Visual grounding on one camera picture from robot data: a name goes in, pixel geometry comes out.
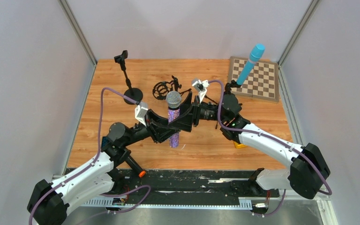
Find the sparkly purple microphone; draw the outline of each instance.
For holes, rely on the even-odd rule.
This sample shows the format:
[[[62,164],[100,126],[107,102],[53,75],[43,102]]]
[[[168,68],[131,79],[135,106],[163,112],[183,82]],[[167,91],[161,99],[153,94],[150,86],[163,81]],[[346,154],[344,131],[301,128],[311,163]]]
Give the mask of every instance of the sparkly purple microphone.
[[[169,122],[171,122],[180,115],[179,106],[181,103],[181,95],[177,91],[170,91],[166,95],[166,101],[168,103],[168,119]],[[179,136],[179,133],[175,133],[169,138],[171,148],[177,148],[179,146]]]

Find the microphone stand base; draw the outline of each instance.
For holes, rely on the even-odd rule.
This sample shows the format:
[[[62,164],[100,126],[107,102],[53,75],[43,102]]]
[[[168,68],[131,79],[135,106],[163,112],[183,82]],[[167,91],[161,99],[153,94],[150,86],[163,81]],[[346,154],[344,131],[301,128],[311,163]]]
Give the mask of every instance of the microphone stand base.
[[[135,100],[135,101],[141,101],[143,99],[143,92],[138,89],[138,88],[132,88],[132,91],[130,89],[125,91],[125,96],[128,96],[129,98]],[[129,105],[134,105],[133,103],[127,101],[126,99],[124,99],[125,102]]]

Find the cable tie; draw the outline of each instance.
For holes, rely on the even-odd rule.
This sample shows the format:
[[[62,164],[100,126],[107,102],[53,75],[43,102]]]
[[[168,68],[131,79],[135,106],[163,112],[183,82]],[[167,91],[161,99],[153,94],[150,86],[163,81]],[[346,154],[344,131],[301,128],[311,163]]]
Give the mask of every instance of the cable tie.
[[[295,147],[295,144],[292,144],[291,147],[289,148],[289,151],[293,151],[294,147]]]

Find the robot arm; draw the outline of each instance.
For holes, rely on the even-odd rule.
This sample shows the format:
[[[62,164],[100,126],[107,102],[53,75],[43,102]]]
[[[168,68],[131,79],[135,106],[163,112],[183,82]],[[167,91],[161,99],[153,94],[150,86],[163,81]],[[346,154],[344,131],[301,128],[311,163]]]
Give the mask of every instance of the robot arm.
[[[42,180],[36,184],[27,207],[28,211],[35,210],[33,217],[40,225],[59,225],[64,222],[67,215],[84,202],[118,189],[116,184],[120,174],[116,167],[121,163],[128,163],[140,178],[146,173],[130,156],[128,145],[147,137],[151,137],[156,143],[162,143],[177,132],[191,132],[192,127],[196,127],[200,120],[218,119],[222,126],[220,130],[228,140],[261,150],[286,167],[286,170],[280,171],[258,169],[250,178],[252,182],[255,181],[264,190],[292,188],[305,198],[314,198],[323,184],[323,179],[327,179],[330,175],[330,170],[318,147],[310,143],[303,147],[282,140],[243,118],[239,114],[242,108],[230,91],[231,86],[234,85],[236,85],[235,81],[228,83],[221,104],[212,105],[202,102],[209,83],[195,79],[193,86],[199,94],[195,96],[194,102],[191,102],[192,94],[189,92],[186,100],[179,106],[180,116],[170,123],[167,118],[148,109],[145,103],[138,103],[135,117],[139,124],[130,128],[120,122],[112,124],[105,137],[107,143],[102,144],[98,158],[95,156],[78,169],[52,183]],[[88,169],[82,174],[65,182],[68,177],[80,173],[85,168]]]
[[[206,95],[207,81],[197,80],[193,86],[198,92]],[[232,87],[239,85],[233,80],[225,86],[222,96],[220,124],[223,135],[232,141],[254,147],[282,163],[286,170],[269,171],[260,169],[254,177],[257,184],[264,190],[293,189],[299,195],[313,199],[321,186],[330,175],[319,148],[314,144],[301,146],[276,137],[263,131],[255,124],[239,115],[241,106],[235,95],[231,93]]]

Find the microphone grille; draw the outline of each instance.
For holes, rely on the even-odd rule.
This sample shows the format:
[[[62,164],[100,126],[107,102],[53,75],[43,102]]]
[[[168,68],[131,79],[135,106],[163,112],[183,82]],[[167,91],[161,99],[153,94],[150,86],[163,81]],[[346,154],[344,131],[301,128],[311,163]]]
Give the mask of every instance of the microphone grille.
[[[169,105],[169,108],[177,108],[181,104],[181,95],[177,91],[170,91],[166,95],[166,102]]]

